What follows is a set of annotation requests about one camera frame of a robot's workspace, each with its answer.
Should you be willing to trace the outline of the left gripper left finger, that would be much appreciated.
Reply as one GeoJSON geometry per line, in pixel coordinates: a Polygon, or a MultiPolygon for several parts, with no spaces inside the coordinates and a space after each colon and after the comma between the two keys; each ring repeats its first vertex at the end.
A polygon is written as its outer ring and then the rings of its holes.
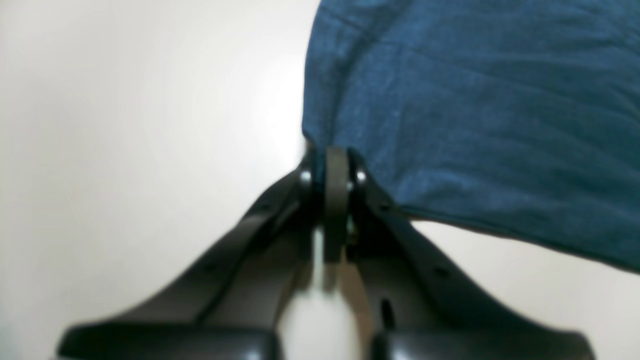
{"type": "Polygon", "coordinates": [[[240,221],[142,303],[65,331],[60,360],[281,360],[277,322],[311,258],[316,151],[240,221]]]}

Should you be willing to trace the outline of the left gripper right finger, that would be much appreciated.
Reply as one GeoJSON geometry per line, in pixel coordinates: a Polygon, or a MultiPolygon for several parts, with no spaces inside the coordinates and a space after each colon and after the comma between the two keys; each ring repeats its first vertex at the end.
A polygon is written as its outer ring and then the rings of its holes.
{"type": "Polygon", "coordinates": [[[593,360],[579,332],[517,313],[482,289],[417,231],[347,151],[349,210],[356,236],[346,248],[371,310],[370,360],[593,360]]]}

